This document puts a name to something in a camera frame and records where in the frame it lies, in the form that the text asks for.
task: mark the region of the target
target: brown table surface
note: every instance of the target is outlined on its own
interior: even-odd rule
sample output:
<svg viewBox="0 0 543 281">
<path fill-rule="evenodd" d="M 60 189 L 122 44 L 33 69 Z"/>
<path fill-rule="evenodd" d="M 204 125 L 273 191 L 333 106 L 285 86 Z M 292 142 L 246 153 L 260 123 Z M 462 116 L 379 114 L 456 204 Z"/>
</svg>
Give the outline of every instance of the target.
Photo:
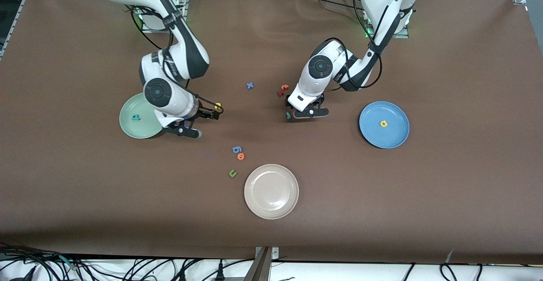
<svg viewBox="0 0 543 281">
<path fill-rule="evenodd" d="M 123 8 L 26 1 L 0 62 L 0 239 L 74 253 L 243 258 L 273 245 L 293 260 L 442 262 L 453 248 L 454 262 L 543 260 L 543 57 L 524 6 L 419 0 L 375 86 L 327 93 L 327 118 L 293 122 L 276 92 L 320 42 L 365 53 L 352 11 L 193 0 L 188 22 L 211 65 L 190 88 L 226 109 L 196 122 L 198 140 L 120 129 L 120 108 L 142 91 L 140 58 L 155 51 Z M 409 117 L 394 150 L 358 129 L 378 100 Z M 300 186 L 274 221 L 243 198 L 267 163 Z"/>
</svg>

